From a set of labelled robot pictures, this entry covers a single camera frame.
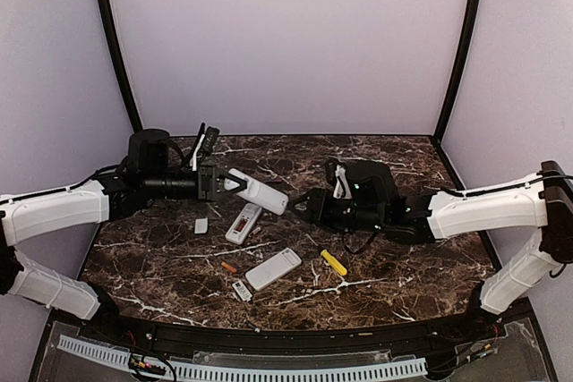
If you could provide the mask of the white remote control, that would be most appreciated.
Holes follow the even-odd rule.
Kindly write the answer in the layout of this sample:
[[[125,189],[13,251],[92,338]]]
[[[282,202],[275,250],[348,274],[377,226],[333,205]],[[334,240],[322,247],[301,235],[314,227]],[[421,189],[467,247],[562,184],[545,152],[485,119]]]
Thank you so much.
[[[260,263],[245,274],[255,291],[260,291],[302,264],[302,259],[290,248]]]
[[[240,178],[247,183],[246,188],[242,191],[238,191],[236,195],[247,202],[258,205],[278,216],[284,214],[289,201],[289,198],[285,193],[278,191],[237,169],[230,169],[228,172],[234,177]]]

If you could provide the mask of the small white battery cover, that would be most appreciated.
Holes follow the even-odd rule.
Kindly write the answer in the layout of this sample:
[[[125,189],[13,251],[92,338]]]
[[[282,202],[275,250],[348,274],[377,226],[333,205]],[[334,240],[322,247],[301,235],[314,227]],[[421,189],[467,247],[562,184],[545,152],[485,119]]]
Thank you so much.
[[[197,218],[194,223],[195,234],[205,234],[209,230],[209,220],[206,217]]]

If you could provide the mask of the white remote with display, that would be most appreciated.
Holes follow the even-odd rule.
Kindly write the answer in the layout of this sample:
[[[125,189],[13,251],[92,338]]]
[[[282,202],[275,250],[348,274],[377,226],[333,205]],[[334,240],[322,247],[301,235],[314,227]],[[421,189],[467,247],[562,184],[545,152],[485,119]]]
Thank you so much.
[[[243,244],[256,224],[261,212],[261,206],[247,203],[227,230],[225,239],[233,244]]]

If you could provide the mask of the yellow handled screwdriver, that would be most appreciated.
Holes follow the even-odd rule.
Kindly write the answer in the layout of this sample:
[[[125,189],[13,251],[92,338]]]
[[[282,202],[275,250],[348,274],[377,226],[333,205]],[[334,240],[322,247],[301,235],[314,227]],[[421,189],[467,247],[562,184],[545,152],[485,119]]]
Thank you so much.
[[[336,259],[328,250],[321,249],[319,250],[321,257],[326,261],[326,263],[335,270],[335,272],[340,276],[347,275],[346,267]]]

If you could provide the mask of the orange AAA battery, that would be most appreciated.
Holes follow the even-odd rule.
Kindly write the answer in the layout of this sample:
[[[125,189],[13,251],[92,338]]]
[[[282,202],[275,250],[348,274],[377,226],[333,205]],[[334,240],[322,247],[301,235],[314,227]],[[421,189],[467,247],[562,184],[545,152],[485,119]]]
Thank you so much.
[[[227,264],[226,262],[221,262],[221,266],[223,268],[225,268],[226,270],[228,270],[231,273],[237,273],[237,269],[229,264]]]

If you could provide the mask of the white battery compartment cover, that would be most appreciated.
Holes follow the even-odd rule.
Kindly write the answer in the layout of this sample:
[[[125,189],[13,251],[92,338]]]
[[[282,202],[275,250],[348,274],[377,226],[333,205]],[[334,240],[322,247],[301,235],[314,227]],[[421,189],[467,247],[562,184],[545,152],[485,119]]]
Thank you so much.
[[[249,291],[249,289],[246,287],[246,285],[241,280],[238,280],[238,281],[232,283],[232,287],[233,287],[235,293],[237,294],[237,296],[242,301],[250,301],[252,299],[252,293]]]

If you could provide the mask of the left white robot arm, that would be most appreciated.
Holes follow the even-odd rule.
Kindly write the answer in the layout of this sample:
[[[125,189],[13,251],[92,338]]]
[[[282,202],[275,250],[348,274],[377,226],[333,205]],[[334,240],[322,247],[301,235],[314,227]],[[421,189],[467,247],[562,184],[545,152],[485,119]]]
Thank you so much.
[[[209,162],[218,129],[202,126],[189,154],[168,132],[134,133],[116,166],[100,168],[68,186],[1,199],[1,293],[55,308],[82,320],[108,343],[126,335],[125,321],[99,287],[46,268],[17,251],[18,244],[76,225],[125,219],[158,199],[211,202],[244,191],[248,182]]]

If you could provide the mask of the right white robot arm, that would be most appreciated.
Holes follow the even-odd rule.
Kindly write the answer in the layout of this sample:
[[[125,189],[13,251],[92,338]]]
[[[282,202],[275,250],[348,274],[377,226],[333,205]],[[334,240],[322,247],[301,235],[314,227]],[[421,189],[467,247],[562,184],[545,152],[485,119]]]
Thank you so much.
[[[326,164],[328,189],[313,188],[288,208],[332,233],[381,234],[406,245],[435,243],[462,233],[532,226],[534,233],[507,266],[477,289],[475,307],[458,334],[478,339],[509,305],[545,275],[572,262],[572,178],[555,161],[537,173],[481,189],[441,189],[402,196],[390,168],[373,160]]]

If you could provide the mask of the black front table rail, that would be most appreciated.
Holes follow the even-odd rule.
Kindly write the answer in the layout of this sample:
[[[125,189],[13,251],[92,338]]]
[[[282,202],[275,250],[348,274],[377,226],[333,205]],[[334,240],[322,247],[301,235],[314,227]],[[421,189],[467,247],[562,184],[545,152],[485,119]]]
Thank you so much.
[[[500,335],[499,325],[466,316],[437,318],[385,327],[339,330],[269,331],[255,333],[245,321],[240,329],[192,327],[122,316],[79,321],[83,334],[127,343],[165,356],[196,352],[311,355],[389,350],[424,355],[448,355],[460,345]]]

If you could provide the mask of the left black frame post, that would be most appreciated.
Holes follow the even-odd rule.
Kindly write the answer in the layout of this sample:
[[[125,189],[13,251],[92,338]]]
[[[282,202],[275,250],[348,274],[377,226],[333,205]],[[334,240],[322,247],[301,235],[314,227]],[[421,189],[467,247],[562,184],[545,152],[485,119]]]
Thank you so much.
[[[135,97],[128,77],[127,68],[124,62],[122,48],[115,25],[114,14],[112,12],[111,0],[97,0],[100,20],[102,23],[107,50],[111,59],[115,79],[120,91],[120,96],[127,114],[132,132],[141,132],[143,124],[139,110],[136,106]]]

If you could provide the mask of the black frame post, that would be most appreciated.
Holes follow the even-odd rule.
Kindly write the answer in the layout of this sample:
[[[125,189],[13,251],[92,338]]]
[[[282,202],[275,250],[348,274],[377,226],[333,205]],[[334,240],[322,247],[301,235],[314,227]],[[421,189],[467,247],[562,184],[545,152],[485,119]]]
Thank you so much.
[[[115,25],[114,14],[112,12],[111,0],[97,0],[100,20],[102,23],[107,50],[111,59],[115,79],[120,91],[120,96],[127,114],[132,132],[141,132],[143,124],[139,110],[136,106],[135,97],[128,77],[127,68],[124,62],[122,48]]]
[[[440,109],[438,122],[432,135],[432,141],[436,147],[440,147],[443,142],[456,104],[459,87],[463,78],[474,34],[479,4],[480,0],[466,0],[466,8],[458,40],[458,47],[452,65],[451,74],[449,76],[444,100]]]

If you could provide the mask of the right black frame post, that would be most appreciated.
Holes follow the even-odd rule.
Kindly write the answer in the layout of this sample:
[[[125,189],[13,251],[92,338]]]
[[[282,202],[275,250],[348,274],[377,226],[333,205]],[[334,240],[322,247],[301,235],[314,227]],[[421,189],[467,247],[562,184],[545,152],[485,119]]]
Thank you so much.
[[[440,147],[443,142],[456,104],[459,87],[463,78],[474,34],[479,4],[480,0],[466,0],[466,8],[458,40],[458,47],[452,65],[451,74],[449,76],[444,100],[440,109],[438,122],[432,135],[432,141],[436,147]]]

